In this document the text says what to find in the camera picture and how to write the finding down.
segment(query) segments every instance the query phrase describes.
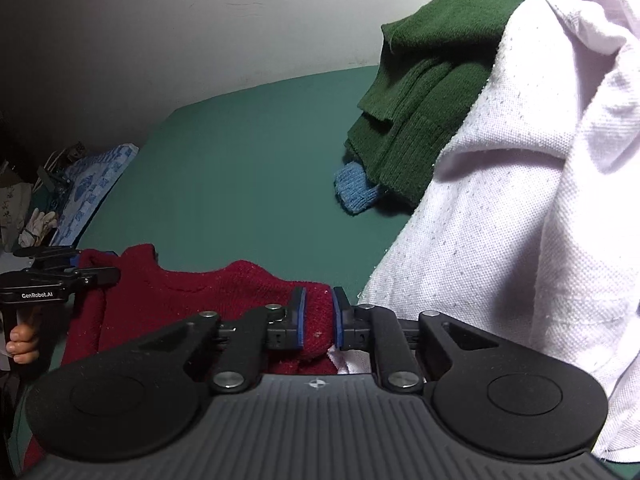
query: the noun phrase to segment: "green sweater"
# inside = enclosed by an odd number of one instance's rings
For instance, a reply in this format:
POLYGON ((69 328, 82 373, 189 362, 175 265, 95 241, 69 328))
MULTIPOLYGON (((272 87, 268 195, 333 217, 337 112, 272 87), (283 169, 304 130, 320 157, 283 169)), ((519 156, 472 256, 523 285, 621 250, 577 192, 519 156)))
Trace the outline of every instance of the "green sweater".
POLYGON ((432 0, 382 26, 384 43, 364 112, 346 146, 367 177, 417 205, 440 150, 491 73, 500 38, 524 0, 432 0))

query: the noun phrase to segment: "gray ribbed surface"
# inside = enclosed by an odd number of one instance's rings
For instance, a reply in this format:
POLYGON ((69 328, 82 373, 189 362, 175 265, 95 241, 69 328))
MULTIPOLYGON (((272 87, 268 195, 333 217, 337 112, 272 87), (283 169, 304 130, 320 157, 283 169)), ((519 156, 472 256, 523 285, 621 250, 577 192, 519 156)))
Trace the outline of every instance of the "gray ribbed surface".
POLYGON ((94 465, 48 457, 28 480, 598 480, 596 460, 517 465, 466 450, 414 396, 371 376, 265 376, 217 397, 196 428, 146 458, 94 465))

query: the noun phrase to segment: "wall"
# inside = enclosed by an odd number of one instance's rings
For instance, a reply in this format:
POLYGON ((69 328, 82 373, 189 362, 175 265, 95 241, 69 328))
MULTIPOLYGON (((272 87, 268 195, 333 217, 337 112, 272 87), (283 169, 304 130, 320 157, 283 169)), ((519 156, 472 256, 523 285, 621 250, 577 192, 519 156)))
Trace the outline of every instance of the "wall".
POLYGON ((376 64, 429 0, 0 0, 0 110, 40 156, 142 144, 181 105, 376 64))

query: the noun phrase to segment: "blue knit fabric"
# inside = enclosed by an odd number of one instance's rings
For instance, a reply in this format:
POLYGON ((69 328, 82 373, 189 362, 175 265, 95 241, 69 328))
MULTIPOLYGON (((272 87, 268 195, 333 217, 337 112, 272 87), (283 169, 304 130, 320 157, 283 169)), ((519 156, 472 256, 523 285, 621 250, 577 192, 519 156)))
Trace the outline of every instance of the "blue knit fabric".
POLYGON ((362 213, 385 193, 381 186, 367 179, 359 162, 349 162, 335 174, 335 192, 342 206, 352 215, 362 213))

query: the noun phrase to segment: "red knit fabric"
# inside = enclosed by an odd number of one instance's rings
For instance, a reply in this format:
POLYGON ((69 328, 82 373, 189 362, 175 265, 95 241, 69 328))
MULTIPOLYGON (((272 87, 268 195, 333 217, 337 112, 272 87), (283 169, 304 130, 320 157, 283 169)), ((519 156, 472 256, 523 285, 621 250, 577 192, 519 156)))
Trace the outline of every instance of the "red knit fabric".
MULTIPOLYGON (((62 364, 113 348, 130 339, 202 310, 215 310, 234 320, 248 309, 267 303, 286 304, 293 288, 306 287, 305 343, 300 352, 270 362, 277 374, 335 374, 326 351, 333 343, 333 304, 327 285, 285 282, 263 268, 238 261, 211 272, 170 272, 158 266, 154 247, 131 247, 122 256, 82 251, 80 267, 118 267, 117 285, 76 297, 62 364)), ((31 439, 24 468, 37 462, 42 450, 31 439)))

